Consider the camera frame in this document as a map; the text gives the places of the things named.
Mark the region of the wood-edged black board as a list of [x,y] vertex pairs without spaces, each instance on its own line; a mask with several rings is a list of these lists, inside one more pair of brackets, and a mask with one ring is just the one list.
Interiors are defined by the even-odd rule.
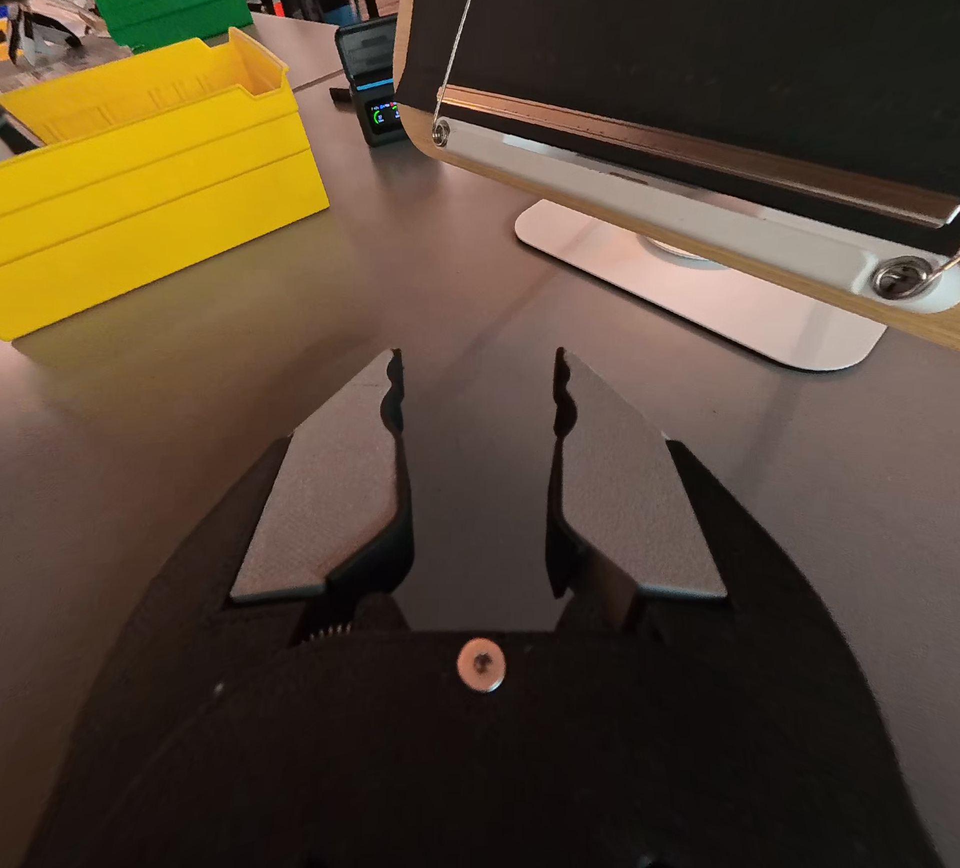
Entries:
[[400,0],[424,154],[958,350],[958,0]]

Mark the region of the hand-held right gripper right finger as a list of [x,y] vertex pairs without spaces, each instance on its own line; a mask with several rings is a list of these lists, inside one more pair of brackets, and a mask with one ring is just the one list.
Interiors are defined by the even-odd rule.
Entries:
[[545,565],[554,597],[725,599],[664,434],[563,347],[552,394]]

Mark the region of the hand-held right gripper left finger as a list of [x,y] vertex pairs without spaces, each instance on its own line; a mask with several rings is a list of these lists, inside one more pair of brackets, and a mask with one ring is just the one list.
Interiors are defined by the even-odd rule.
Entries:
[[388,349],[293,432],[232,602],[348,598],[397,586],[413,561],[402,354]]

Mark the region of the small black screen device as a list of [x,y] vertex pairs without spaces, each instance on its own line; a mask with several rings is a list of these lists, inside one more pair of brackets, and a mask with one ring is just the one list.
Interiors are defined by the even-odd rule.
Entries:
[[392,14],[341,26],[334,37],[351,104],[369,147],[407,138],[392,70],[397,17]]

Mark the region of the white stand base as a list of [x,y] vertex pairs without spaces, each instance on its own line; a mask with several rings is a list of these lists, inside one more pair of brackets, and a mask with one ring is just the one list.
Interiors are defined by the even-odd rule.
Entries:
[[518,240],[780,365],[814,373],[857,366],[887,327],[694,256],[556,202],[515,221]]

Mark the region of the green plastic bin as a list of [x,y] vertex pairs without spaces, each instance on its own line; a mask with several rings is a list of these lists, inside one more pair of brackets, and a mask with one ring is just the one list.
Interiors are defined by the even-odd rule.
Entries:
[[247,0],[95,0],[110,37],[133,54],[253,24]]

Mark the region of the yellow plastic bin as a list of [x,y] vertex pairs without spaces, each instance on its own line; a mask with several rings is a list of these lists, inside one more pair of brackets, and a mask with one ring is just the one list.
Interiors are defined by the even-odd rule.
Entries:
[[1,335],[31,334],[330,200],[288,66],[235,27],[2,94]]

